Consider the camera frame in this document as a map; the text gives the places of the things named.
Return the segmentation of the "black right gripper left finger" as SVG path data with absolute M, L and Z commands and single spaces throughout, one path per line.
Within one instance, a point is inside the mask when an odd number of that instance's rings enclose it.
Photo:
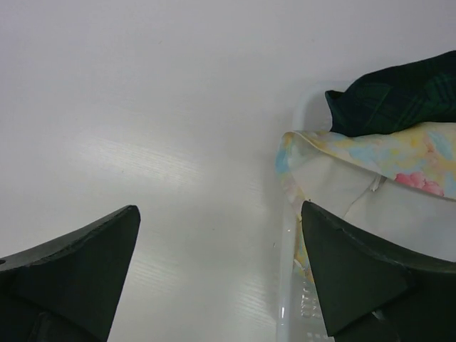
M 2 341 L 107 341 L 140 211 L 128 205 L 1 258 Z

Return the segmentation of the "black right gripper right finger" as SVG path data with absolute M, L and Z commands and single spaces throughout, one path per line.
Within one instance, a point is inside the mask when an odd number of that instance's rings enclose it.
M 302 232 L 335 341 L 454 341 L 455 263 L 403 248 L 312 202 Z

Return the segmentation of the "pastel floral skirt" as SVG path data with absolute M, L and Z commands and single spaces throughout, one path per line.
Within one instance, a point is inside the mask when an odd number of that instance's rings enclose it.
M 455 125 L 350 138 L 286 133 L 276 173 L 295 213 L 313 202 L 421 254 L 455 260 Z

